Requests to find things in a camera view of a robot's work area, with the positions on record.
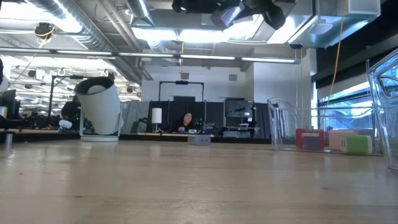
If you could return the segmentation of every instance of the computer monitor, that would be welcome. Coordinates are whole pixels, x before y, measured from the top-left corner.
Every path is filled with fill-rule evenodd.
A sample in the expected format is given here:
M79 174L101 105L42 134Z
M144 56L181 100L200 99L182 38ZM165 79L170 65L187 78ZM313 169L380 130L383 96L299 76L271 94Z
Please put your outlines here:
M225 100L225 117L252 118L253 102L244 100Z
M7 119L18 119L21 103L15 100L16 90L0 93L0 106L7 107Z

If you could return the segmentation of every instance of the small gray box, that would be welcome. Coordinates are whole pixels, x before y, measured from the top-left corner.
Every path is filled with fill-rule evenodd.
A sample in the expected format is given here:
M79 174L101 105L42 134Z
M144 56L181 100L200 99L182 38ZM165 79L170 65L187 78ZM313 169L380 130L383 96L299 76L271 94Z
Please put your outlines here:
M210 135L193 135L188 136L188 144L196 146L209 146L211 144Z

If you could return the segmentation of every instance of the table surface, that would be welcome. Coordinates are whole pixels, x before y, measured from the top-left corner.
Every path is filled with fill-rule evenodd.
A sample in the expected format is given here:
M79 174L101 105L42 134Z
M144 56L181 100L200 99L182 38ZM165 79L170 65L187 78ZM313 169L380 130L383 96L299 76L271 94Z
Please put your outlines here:
M397 223L382 157L78 140L0 151L1 223Z

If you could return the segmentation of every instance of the clear plastic box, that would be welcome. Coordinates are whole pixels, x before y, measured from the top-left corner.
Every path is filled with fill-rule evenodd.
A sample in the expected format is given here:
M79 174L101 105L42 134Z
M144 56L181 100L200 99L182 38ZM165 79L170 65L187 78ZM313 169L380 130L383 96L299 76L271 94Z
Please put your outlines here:
M382 155L372 107L296 108L281 98L272 98L268 108L274 149L345 154L340 147L342 138L356 137L365 146L350 144L353 150L348 152Z
M398 49L367 70L383 152L398 170Z

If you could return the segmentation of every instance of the person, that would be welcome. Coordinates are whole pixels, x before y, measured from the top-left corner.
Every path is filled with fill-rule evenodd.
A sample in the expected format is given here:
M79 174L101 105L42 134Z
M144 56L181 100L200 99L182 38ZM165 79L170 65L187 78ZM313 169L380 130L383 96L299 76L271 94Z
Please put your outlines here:
M189 129L195 129L191 112L186 112L176 120L172 132L188 132Z
M77 121L80 115L79 107L80 107L80 102L79 99L77 98L77 95L75 95L72 101L65 103L65 106L63 106L61 110L62 118L72 122L73 125L75 126L78 123Z

